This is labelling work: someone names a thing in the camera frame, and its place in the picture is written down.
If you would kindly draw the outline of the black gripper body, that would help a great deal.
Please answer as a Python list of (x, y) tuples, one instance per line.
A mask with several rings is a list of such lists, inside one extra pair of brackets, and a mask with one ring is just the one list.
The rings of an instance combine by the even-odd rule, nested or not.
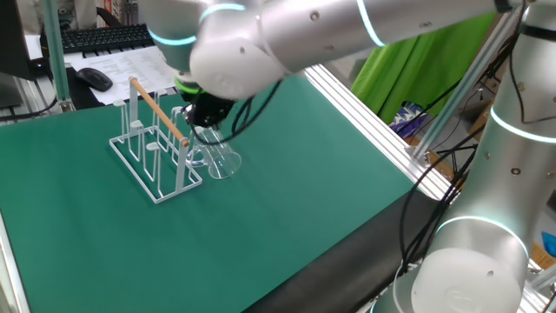
[(216, 97), (204, 90), (187, 95), (187, 101), (195, 106), (195, 126), (203, 128), (210, 121), (225, 120), (235, 105), (234, 100)]

